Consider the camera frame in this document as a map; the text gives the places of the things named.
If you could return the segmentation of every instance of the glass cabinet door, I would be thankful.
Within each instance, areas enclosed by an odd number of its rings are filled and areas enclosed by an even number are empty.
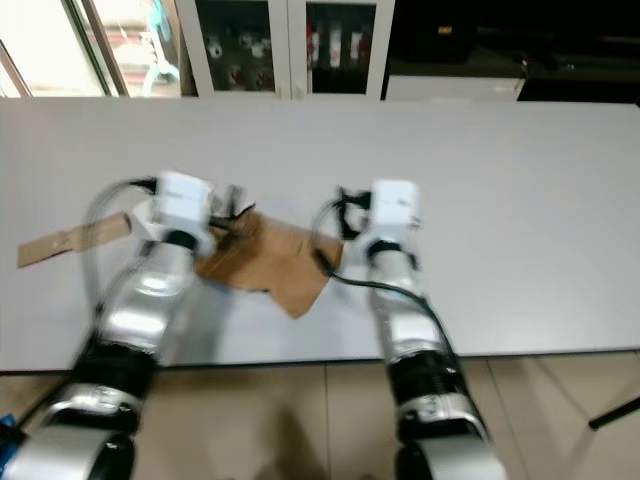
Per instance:
[[[177,3],[200,96],[290,96],[286,0]]]
[[[294,97],[379,99],[393,5],[393,0],[289,0]]]

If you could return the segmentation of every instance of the brown paper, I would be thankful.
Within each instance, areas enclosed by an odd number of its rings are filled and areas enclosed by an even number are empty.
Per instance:
[[[85,250],[88,245],[84,245],[82,241],[83,228],[78,226],[23,243],[18,247],[18,268],[41,262],[61,253]],[[122,212],[96,222],[95,228],[93,245],[102,245],[131,233],[129,217]]]
[[[238,218],[234,230],[240,237],[212,229],[217,250],[198,262],[198,274],[234,288],[268,291],[293,318],[307,313],[327,283],[311,257],[311,232],[253,211]],[[338,266],[342,243],[323,235],[316,242]]]

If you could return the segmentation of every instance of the white table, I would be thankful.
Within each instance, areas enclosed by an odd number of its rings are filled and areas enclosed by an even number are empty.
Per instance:
[[[0,101],[0,368],[68,368],[88,326],[77,254],[18,270],[17,245],[162,169],[241,185],[299,225],[338,184],[412,179],[424,286],[459,354],[638,349],[639,152],[640,111],[622,105]],[[106,277],[132,248],[100,250]],[[206,286],[175,363],[376,358],[364,295],[330,283],[290,320]]]

